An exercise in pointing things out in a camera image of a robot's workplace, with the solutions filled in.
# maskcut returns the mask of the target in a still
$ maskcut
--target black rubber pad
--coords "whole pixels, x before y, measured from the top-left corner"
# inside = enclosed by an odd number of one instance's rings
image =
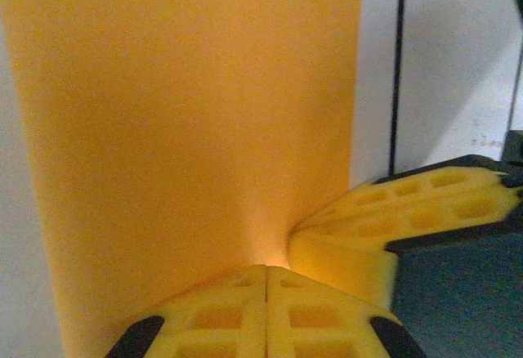
[[[498,162],[491,158],[487,158],[482,155],[465,155],[460,156],[459,158],[445,160],[444,162],[439,162],[431,164],[428,166],[423,166],[422,168],[415,168],[414,170],[408,170],[407,172],[400,172],[392,176],[387,176],[380,178],[374,182],[375,185],[384,184],[386,182],[399,180],[405,177],[415,176],[416,174],[421,174],[422,172],[431,172],[438,168],[448,168],[448,167],[460,167],[460,168],[486,168],[492,172],[504,172],[506,174],[500,177],[500,181],[507,187],[516,187],[523,186],[523,168],[520,166],[515,166],[509,163]]]
[[[162,328],[164,318],[152,315],[134,323],[116,342],[105,358],[143,358]]]
[[[391,358],[427,358],[405,327],[379,316],[370,324]]]

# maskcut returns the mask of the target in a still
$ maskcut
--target white tile wall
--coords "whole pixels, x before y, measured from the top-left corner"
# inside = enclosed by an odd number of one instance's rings
[[[363,0],[358,46],[351,182],[387,175],[398,0]]]
[[[500,157],[520,45],[513,0],[406,0],[396,172]]]
[[[1,27],[0,237],[0,356],[63,356],[20,112]]]

